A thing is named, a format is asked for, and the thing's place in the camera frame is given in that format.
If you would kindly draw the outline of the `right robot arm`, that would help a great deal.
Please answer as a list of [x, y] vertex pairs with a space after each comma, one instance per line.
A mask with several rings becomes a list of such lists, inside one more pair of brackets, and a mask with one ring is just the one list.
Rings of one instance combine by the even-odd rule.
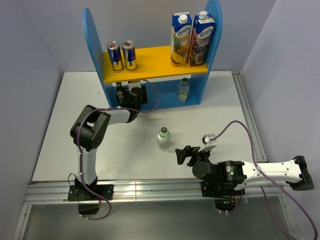
[[312, 177], [308, 172], [303, 156], [285, 162], [263, 162], [255, 166], [247, 161], [221, 161], [211, 163], [211, 150], [216, 144], [203, 147], [187, 145], [183, 149], [175, 149], [177, 164], [182, 165], [190, 158], [187, 166], [192, 174], [201, 180], [202, 194], [213, 198], [240, 195], [241, 190], [271, 185], [271, 181], [280, 186], [290, 186], [294, 191], [314, 189]]

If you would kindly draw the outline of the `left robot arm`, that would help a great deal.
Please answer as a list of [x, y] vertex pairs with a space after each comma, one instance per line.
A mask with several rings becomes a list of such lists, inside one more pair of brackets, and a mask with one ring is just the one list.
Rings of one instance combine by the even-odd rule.
[[86, 105], [71, 127], [70, 136], [78, 148], [79, 164], [76, 179], [83, 183], [79, 194], [86, 200], [96, 197], [95, 185], [97, 149], [102, 143], [107, 127], [114, 124], [131, 123], [141, 112], [141, 106], [148, 102], [147, 89], [142, 86], [117, 87], [116, 99], [119, 106], [110, 110]]

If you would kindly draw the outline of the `clear glass bottle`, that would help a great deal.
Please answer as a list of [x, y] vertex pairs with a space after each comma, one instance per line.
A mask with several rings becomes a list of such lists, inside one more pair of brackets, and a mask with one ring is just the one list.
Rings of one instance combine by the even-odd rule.
[[157, 133], [157, 143], [160, 148], [168, 149], [171, 144], [171, 133], [166, 127], [162, 127]]
[[177, 88], [177, 99], [180, 102], [186, 102], [188, 99], [188, 94], [190, 91], [190, 85], [188, 83], [188, 79], [184, 77], [181, 82], [178, 84]]

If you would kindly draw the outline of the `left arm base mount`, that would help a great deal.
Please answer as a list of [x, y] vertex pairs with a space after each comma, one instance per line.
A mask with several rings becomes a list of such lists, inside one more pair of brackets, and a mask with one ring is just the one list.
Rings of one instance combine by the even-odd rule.
[[112, 200], [114, 185], [98, 184], [96, 178], [92, 184], [85, 186], [76, 178], [74, 184], [69, 186], [67, 201], [78, 202], [78, 213], [90, 217], [98, 213], [102, 201]]

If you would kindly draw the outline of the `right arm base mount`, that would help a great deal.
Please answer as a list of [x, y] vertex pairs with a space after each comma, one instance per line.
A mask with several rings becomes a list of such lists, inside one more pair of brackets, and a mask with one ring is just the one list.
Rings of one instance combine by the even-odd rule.
[[241, 198], [245, 195], [245, 191], [231, 189], [219, 189], [217, 185], [209, 184], [205, 181], [200, 183], [201, 194], [204, 198], [213, 198], [214, 205], [218, 210], [231, 211], [237, 206], [236, 196]]

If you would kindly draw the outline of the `energy drink can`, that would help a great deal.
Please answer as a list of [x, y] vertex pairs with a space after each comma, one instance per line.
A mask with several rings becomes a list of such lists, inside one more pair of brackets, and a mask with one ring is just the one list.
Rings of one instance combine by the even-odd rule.
[[135, 44], [132, 41], [125, 41], [122, 44], [124, 56], [124, 64], [128, 71], [134, 72], [137, 70], [137, 60], [135, 52]]
[[120, 45], [116, 41], [107, 43], [107, 52], [109, 55], [112, 70], [114, 72], [121, 72], [124, 69]]

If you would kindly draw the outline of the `green glass bottle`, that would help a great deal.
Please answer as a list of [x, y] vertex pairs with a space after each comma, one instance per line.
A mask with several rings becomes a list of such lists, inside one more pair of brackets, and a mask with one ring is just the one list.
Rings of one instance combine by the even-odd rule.
[[120, 107], [126, 106], [126, 95], [127, 95], [127, 88], [123, 87], [121, 82], [116, 83], [116, 100]]

